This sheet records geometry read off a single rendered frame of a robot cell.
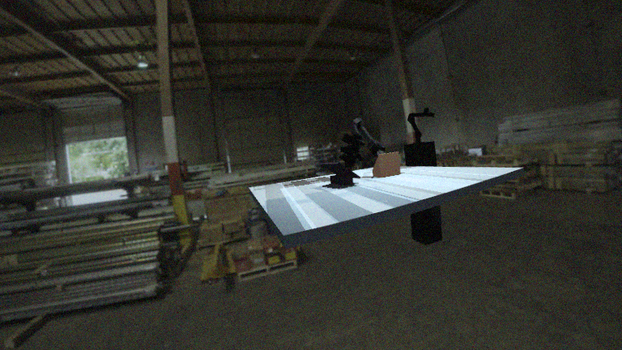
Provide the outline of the mauve switch panel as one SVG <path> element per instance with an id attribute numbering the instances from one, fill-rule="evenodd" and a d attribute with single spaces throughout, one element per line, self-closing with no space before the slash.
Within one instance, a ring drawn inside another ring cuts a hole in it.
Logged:
<path id="1" fill-rule="evenodd" d="M 330 170 L 332 173 L 336 174 L 334 176 L 330 176 L 330 184 L 349 186 L 353 185 L 353 178 L 360 179 L 360 177 L 356 175 L 356 173 L 352 172 L 350 169 L 340 164 L 339 162 L 320 163 L 320 165 Z"/>

